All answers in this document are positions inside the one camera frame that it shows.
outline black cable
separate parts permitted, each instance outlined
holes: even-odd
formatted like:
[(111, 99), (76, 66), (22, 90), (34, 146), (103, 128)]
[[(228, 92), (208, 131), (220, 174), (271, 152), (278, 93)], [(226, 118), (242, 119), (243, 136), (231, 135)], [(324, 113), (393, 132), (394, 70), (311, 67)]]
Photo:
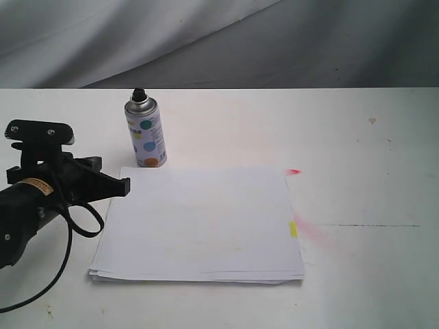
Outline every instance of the black cable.
[(34, 301), (36, 301), (38, 298), (43, 296), (46, 292), (48, 292), (54, 285), (57, 283), (57, 281), (60, 279), (62, 273), (64, 272), (67, 262), (70, 257), (71, 252), (71, 245), (73, 242), (73, 231), (77, 232), (78, 234), (85, 236), (86, 238), (93, 238), (94, 236), (97, 236), (103, 229), (104, 229), (104, 220), (102, 219), (102, 216), (92, 207), (90, 204), (87, 204), (86, 202), (82, 202), (80, 200), (71, 200), (72, 206), (79, 206), (87, 209), (93, 216), (96, 218), (98, 224), (99, 224), (99, 231), (97, 232), (89, 232), (84, 229), (82, 229), (80, 226), (77, 225), (77, 223), (72, 220), (70, 212), (69, 212), (69, 205), (67, 204), (67, 201), (64, 197), (64, 194), (62, 193), (62, 189), (60, 186), (60, 183), (55, 176), (55, 173), (52, 172), (52, 178), (55, 185), (55, 191), (58, 193), (62, 205), (62, 209), (59, 209), (58, 207), (54, 209), (59, 215), (61, 215), (65, 221), (67, 222), (67, 228), (69, 230), (69, 237), (67, 240), (67, 248), (66, 248), (66, 254), (64, 255), (64, 259), (62, 260), (62, 264), (60, 269), (58, 270), (55, 278), (39, 293), (37, 293), (35, 296), (29, 298), (28, 300), (25, 300), (24, 302), (17, 303), (15, 305), (11, 305), (9, 307), (0, 308), (0, 314), (1, 313), (7, 313), (11, 310), (16, 310), (20, 307), (26, 306)]

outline yellow warning label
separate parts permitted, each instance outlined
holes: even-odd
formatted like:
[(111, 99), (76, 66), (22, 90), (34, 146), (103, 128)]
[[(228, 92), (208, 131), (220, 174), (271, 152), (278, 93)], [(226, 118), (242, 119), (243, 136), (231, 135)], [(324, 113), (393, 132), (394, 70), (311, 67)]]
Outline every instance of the yellow warning label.
[(289, 232), (293, 238), (297, 238), (297, 227), (296, 223), (294, 223), (293, 221), (290, 221), (289, 223)]
[(48, 183), (46, 183), (44, 180), (39, 180), (38, 178), (25, 178), (21, 182), (36, 187), (41, 191), (42, 194), (46, 196), (54, 191), (52, 186), (48, 185)]

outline white tabletop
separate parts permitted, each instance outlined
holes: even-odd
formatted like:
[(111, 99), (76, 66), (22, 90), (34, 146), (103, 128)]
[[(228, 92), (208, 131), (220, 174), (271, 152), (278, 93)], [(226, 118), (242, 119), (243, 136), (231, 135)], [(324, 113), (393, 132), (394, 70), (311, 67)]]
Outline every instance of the white tabletop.
[[(75, 236), (59, 283), (0, 315), (0, 328), (439, 328), (439, 88), (150, 90), (168, 167), (269, 164), (288, 177), (301, 284), (93, 284), (99, 239)], [(135, 166), (123, 105), (130, 90), (0, 90), (1, 124), (60, 121), (75, 156), (103, 172)], [(0, 169), (19, 152), (0, 140)], [(5, 172), (1, 188), (7, 186)], [(95, 202), (103, 215), (108, 200)], [(73, 218), (89, 229), (79, 209)], [(0, 270), (0, 307), (40, 291), (58, 270), (66, 225), (55, 219), (15, 267)]]

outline white paper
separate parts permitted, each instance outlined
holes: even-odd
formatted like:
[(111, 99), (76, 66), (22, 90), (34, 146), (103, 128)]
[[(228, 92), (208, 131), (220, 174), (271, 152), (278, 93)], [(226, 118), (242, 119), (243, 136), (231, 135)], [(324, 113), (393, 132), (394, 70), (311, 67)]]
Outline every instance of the white paper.
[(125, 280), (293, 280), (304, 267), (292, 238), (283, 171), (122, 168), (91, 275)]

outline white cloth backdrop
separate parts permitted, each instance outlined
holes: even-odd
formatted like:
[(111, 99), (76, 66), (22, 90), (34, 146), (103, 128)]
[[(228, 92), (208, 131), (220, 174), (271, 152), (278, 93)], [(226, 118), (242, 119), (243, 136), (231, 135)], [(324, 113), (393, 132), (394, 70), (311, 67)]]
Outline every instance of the white cloth backdrop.
[(438, 0), (276, 2), (0, 0), (0, 87), (439, 86)]
[(0, 0), (0, 87), (80, 87), (278, 0)]

